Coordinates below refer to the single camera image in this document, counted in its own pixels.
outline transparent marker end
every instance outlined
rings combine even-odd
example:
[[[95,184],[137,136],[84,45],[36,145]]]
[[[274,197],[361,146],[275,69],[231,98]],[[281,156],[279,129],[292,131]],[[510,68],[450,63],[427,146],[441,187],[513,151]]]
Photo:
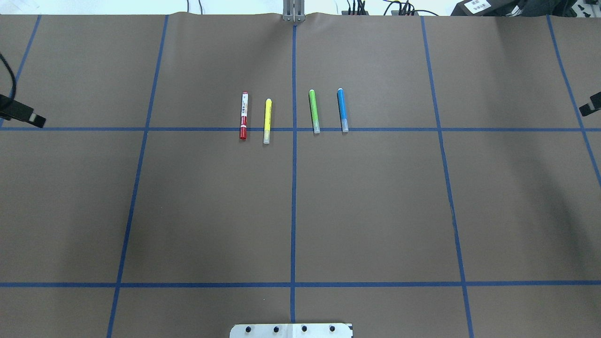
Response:
[[[314,134],[319,134],[320,130],[319,130],[319,121],[314,120],[313,121],[313,133]]]
[[[342,132],[343,133],[349,132],[349,121],[346,118],[342,119]]]

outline pen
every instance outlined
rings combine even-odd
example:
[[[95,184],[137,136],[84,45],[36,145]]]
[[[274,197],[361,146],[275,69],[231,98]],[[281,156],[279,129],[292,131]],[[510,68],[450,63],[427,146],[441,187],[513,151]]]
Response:
[[[263,144],[269,144],[271,132],[271,99],[265,100],[265,127],[263,128]]]
[[[315,98],[315,91],[311,89],[309,91],[309,106],[311,107],[311,121],[313,121],[313,133],[319,134],[319,117],[317,116],[317,99]]]
[[[248,116],[248,92],[242,92],[242,110],[240,112],[240,139],[246,139],[246,117]]]
[[[344,105],[344,90],[338,89],[338,107],[340,109],[340,124],[342,125],[342,132],[349,132],[349,121],[346,119],[346,106]]]

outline gray mat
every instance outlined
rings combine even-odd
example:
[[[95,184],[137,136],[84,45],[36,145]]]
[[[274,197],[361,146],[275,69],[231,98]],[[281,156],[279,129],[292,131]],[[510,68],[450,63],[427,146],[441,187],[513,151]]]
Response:
[[[598,336],[600,26],[0,16],[0,336]]]

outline metal clamp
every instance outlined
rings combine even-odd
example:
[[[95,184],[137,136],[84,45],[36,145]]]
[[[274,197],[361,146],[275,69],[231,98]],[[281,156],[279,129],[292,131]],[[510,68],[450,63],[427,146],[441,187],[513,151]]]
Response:
[[[305,21],[305,0],[284,0],[282,18],[287,22]]]

